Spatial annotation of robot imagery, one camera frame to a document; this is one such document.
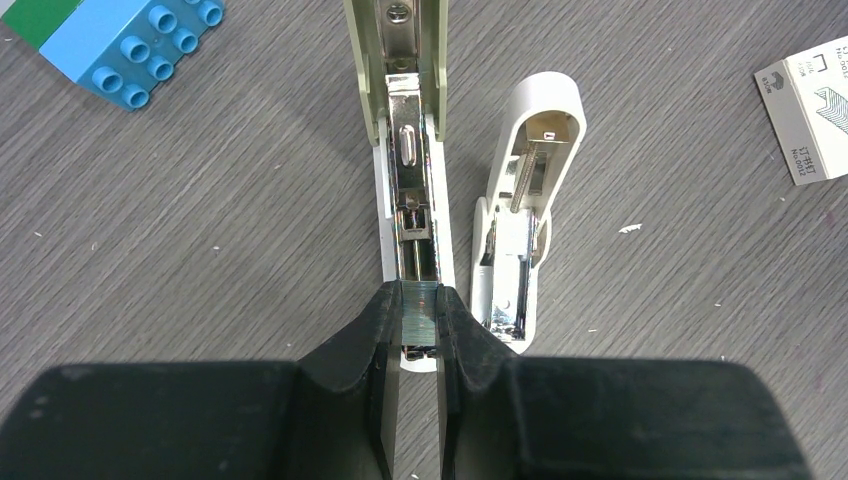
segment lego brick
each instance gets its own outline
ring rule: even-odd
[[[131,111],[223,14],[220,0],[85,0],[39,51],[74,83]]]
[[[38,49],[83,0],[0,0],[3,23]]]

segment green toy block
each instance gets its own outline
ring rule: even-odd
[[[84,0],[17,0],[3,14],[3,23],[36,50],[53,35]]]

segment white box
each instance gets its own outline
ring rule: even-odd
[[[848,173],[848,37],[756,73],[796,185]]]

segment wood grain surface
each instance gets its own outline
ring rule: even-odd
[[[341,2],[228,7],[135,114],[0,25],[0,412],[61,362],[298,358],[380,284]],[[449,24],[460,293],[501,107],[567,73],[589,129],[530,353],[743,363],[848,478],[848,179],[793,186],[752,77],[848,34],[848,2],[464,0]],[[435,479],[435,378],[401,385],[396,476]]]

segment white debris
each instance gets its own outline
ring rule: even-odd
[[[633,231],[636,231],[636,230],[640,230],[641,228],[642,228],[641,223],[635,223],[633,225],[628,225],[628,226],[622,228],[621,230],[618,231],[618,233],[630,233],[630,232],[633,232]]]

